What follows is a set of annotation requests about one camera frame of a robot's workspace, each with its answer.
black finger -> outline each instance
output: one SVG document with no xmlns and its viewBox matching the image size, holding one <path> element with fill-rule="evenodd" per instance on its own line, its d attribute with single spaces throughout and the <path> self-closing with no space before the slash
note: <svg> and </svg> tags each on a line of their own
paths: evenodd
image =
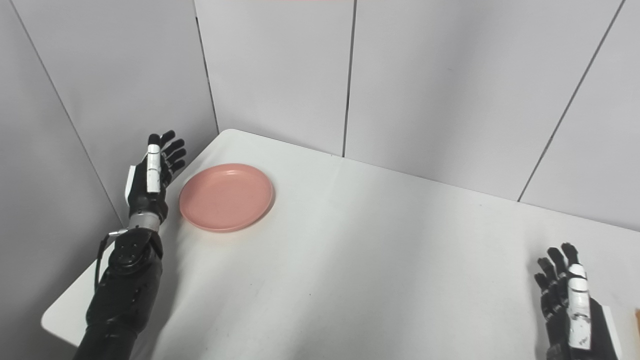
<svg viewBox="0 0 640 360">
<path fill-rule="evenodd" d="M 162 135 L 160 140 L 160 149 L 162 149 L 171 139 L 175 138 L 175 131 L 169 130 Z"/>
<path fill-rule="evenodd" d="M 185 150 L 184 148 L 178 149 L 166 159 L 166 162 L 169 164 L 169 166 L 171 166 L 186 154 L 187 154 L 187 150 Z"/>
<path fill-rule="evenodd" d="M 175 174 L 176 172 L 178 172 L 178 170 L 182 169 L 185 164 L 186 163 L 184 162 L 184 160 L 178 160 L 173 165 L 171 165 L 171 167 L 169 168 L 169 171 L 172 174 Z"/>
<path fill-rule="evenodd" d="M 151 134 L 149 135 L 149 141 L 147 142 L 149 145 L 160 145 L 160 135 Z"/>
<path fill-rule="evenodd" d="M 536 280 L 536 283 L 538 283 L 541 291 L 549 289 L 549 280 L 547 280 L 545 274 L 537 273 L 533 278 Z"/>
<path fill-rule="evenodd" d="M 546 320 L 549 320 L 555 313 L 551 302 L 551 294 L 547 289 L 549 282 L 547 281 L 547 277 L 540 273 L 534 275 L 534 278 L 538 283 L 540 290 L 542 290 L 542 295 L 540 295 L 540 309 L 542 310 L 542 315 Z"/>
<path fill-rule="evenodd" d="M 174 151 L 176 151 L 177 149 L 180 149 L 183 146 L 184 146 L 184 140 L 178 139 L 172 142 L 169 146 L 167 146 L 166 149 L 162 151 L 162 153 L 164 154 L 164 156 L 168 158 L 169 155 L 173 154 Z"/>
<path fill-rule="evenodd" d="M 562 253 L 560 253 L 560 250 L 558 250 L 557 247 L 550 247 L 547 250 L 547 254 L 549 254 L 551 260 L 554 261 L 554 264 L 556 264 L 556 273 L 558 274 L 558 277 L 563 276 L 563 274 L 566 275 L 564 256 L 562 255 Z"/>
<path fill-rule="evenodd" d="M 566 255 L 566 259 L 569 261 L 569 266 L 573 264 L 579 264 L 578 262 L 578 250 L 570 243 L 562 244 L 562 251 Z"/>
<path fill-rule="evenodd" d="M 547 250 L 547 254 L 551 257 L 551 260 L 556 264 L 556 273 L 558 274 L 557 280 L 557 294 L 560 298 L 560 304 L 567 306 L 569 304 L 568 292 L 567 292 L 567 277 L 566 277 L 566 265 L 564 264 L 564 256 L 560 253 L 557 247 L 550 247 Z"/>
<path fill-rule="evenodd" d="M 554 282 L 557 280 L 556 270 L 554 269 L 554 266 L 551 264 L 551 261 L 549 261 L 549 259 L 539 258 L 538 265 L 540 265 L 540 268 L 542 268 L 542 271 L 547 276 L 547 279 L 549 279 L 549 282 Z"/>
</svg>

wall seam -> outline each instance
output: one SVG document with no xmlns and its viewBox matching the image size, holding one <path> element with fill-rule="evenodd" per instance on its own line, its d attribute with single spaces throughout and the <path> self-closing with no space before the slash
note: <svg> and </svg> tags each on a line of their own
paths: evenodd
<svg viewBox="0 0 640 360">
<path fill-rule="evenodd" d="M 565 117 L 567 111 L 569 110 L 569 107 L 573 103 L 573 100 L 574 100 L 576 94 L 580 90 L 580 86 L 582 85 L 582 82 L 586 78 L 587 73 L 589 72 L 589 70 L 591 69 L 591 66 L 593 65 L 593 62 L 595 61 L 596 56 L 598 56 L 598 53 L 600 52 L 600 48 L 602 47 L 602 44 L 604 44 L 604 41 L 606 40 L 607 35 L 609 34 L 609 31 L 613 27 L 613 24 L 616 22 L 616 19 L 618 18 L 618 14 L 620 13 L 620 10 L 622 10 L 622 6 L 625 4 L 625 1 L 626 0 L 622 0 L 620 5 L 618 5 L 618 9 L 616 10 L 616 13 L 613 15 L 613 18 L 611 19 L 611 21 L 609 23 L 609 26 L 607 26 L 607 29 L 605 30 L 604 35 L 600 39 L 600 42 L 598 43 L 598 46 L 596 47 L 595 52 L 591 56 L 591 59 L 589 60 L 589 63 L 587 64 L 586 69 L 584 69 L 584 72 L 582 73 L 582 77 L 580 78 L 580 81 L 578 81 L 578 85 L 573 90 L 573 93 L 571 94 L 571 97 L 569 98 L 569 102 L 565 106 L 564 111 L 562 112 L 562 115 L 560 115 L 560 119 L 558 120 L 558 122 L 556 124 L 556 127 L 554 128 L 553 132 L 551 132 L 551 136 L 547 140 L 547 144 L 545 145 L 545 148 L 542 150 L 542 153 L 540 154 L 540 157 L 538 158 L 538 161 L 536 162 L 536 166 L 533 167 L 533 171 L 529 175 L 529 178 L 527 179 L 527 182 L 525 183 L 524 188 L 522 188 L 522 192 L 520 192 L 520 196 L 518 197 L 518 202 L 520 202 L 522 200 L 522 197 L 524 196 L 524 193 L 527 191 L 527 188 L 529 187 L 529 183 L 531 183 L 531 179 L 533 179 L 533 176 L 535 175 L 536 171 L 538 170 L 538 167 L 540 166 L 540 163 L 542 162 L 542 159 L 547 154 L 547 150 L 549 149 L 549 146 L 553 142 L 554 137 L 556 136 L 556 133 L 557 133 L 558 129 L 560 128 L 560 125 L 562 124 L 562 121 L 564 120 L 564 117 Z"/>
<path fill-rule="evenodd" d="M 98 175 L 98 170 L 96 170 L 95 165 L 93 164 L 93 161 L 91 160 L 91 157 L 89 156 L 89 152 L 86 150 L 86 147 L 84 146 L 84 142 L 82 141 L 82 138 L 80 138 L 80 134 L 78 133 L 78 131 L 76 129 L 76 126 L 74 125 L 74 122 L 71 120 L 71 116 L 69 115 L 67 107 L 65 106 L 64 102 L 62 101 L 62 98 L 60 97 L 60 93 L 58 92 L 58 89 L 56 88 L 56 85 L 53 83 L 53 79 L 51 79 L 51 75 L 49 75 L 49 71 L 47 70 L 47 67 L 44 65 L 44 62 L 42 61 L 42 58 L 40 57 L 40 53 L 38 52 L 38 49 L 36 48 L 36 45 L 33 43 L 33 39 L 31 38 L 31 35 L 29 34 L 29 31 L 27 31 L 27 27 L 24 25 L 24 21 L 22 21 L 22 17 L 20 16 L 20 13 L 18 12 L 17 7 L 13 3 L 13 0 L 9 0 L 9 3 L 11 4 L 11 7 L 13 8 L 13 11 L 15 12 L 15 15 L 18 18 L 18 21 L 20 22 L 20 25 L 22 26 L 22 30 L 27 35 L 27 39 L 29 40 L 29 43 L 31 44 L 31 47 L 33 48 L 33 51 L 35 52 L 36 57 L 38 58 L 38 61 L 40 62 L 40 65 L 44 69 L 45 75 L 47 76 L 47 79 L 49 80 L 49 83 L 51 84 L 51 87 L 53 88 L 53 91 L 56 94 L 56 97 L 58 98 L 58 101 L 60 102 L 60 105 L 62 106 L 62 109 L 64 110 L 65 115 L 67 116 L 67 119 L 69 120 L 69 124 L 71 124 L 71 128 L 74 130 L 74 133 L 76 134 L 78 142 L 80 142 L 80 146 L 82 147 L 82 149 L 84 151 L 84 154 L 86 155 L 86 158 L 89 160 L 89 164 L 91 164 L 91 168 L 93 169 L 93 173 L 95 174 L 95 177 L 98 179 L 98 182 L 100 183 L 100 186 L 102 187 L 102 191 L 104 192 L 104 195 L 107 197 L 107 200 L 109 201 L 109 204 L 111 205 L 111 209 L 113 210 L 113 214 L 116 216 L 116 218 L 118 219 L 118 221 L 120 222 L 122 227 L 124 227 L 124 223 L 122 222 L 122 219 L 118 215 L 118 211 L 116 210 L 115 206 L 113 205 L 113 202 L 111 201 L 111 197 L 109 197 L 109 193 L 107 192 L 107 189 L 104 187 L 104 183 L 102 183 L 102 179 L 100 178 L 100 175 Z"/>
<path fill-rule="evenodd" d="M 351 68 L 353 66 L 353 40 L 356 33 L 356 11 L 358 0 L 353 0 L 353 19 L 351 21 L 351 46 L 349 48 L 349 72 L 347 73 L 347 103 L 344 109 L 344 133 L 342 135 L 342 157 L 347 149 L 347 124 L 349 120 L 349 101 L 351 99 Z"/>
</svg>

gray wall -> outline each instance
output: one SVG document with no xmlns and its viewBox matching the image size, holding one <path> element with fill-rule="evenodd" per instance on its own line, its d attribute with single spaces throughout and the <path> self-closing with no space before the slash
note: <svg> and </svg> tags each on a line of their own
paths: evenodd
<svg viewBox="0 0 640 360">
<path fill-rule="evenodd" d="M 176 129 L 191 160 L 217 129 L 190 2 L 15 7 L 0 0 L 0 353 L 70 359 L 40 317 L 121 226 L 148 133 Z"/>
</svg>

robotic hand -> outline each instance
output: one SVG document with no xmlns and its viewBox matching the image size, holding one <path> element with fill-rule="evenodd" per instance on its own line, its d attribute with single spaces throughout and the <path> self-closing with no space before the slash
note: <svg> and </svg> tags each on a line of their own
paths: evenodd
<svg viewBox="0 0 640 360">
<path fill-rule="evenodd" d="M 568 260 L 555 247 L 539 258 L 544 274 L 535 280 L 542 291 L 542 314 L 547 321 L 550 347 L 547 360 L 618 360 L 602 306 L 589 295 L 587 275 L 570 243 L 562 244 Z"/>
<path fill-rule="evenodd" d="M 184 140 L 169 131 L 151 134 L 147 154 L 129 169 L 126 198 L 129 226 L 117 235 L 109 265 L 99 278 L 99 261 L 109 235 L 100 244 L 95 294 L 86 314 L 87 328 L 74 360 L 127 360 L 138 334 L 147 326 L 162 274 L 158 230 L 166 219 L 166 187 L 184 167 Z"/>
</svg>

robot wrist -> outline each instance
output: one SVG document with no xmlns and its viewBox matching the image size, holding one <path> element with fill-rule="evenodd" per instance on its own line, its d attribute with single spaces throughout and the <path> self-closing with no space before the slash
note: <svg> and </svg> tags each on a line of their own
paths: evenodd
<svg viewBox="0 0 640 360">
<path fill-rule="evenodd" d="M 127 228 L 135 229 L 142 227 L 157 233 L 160 230 L 161 223 L 162 220 L 158 214 L 151 211 L 138 211 L 129 217 L 129 226 Z"/>
</svg>

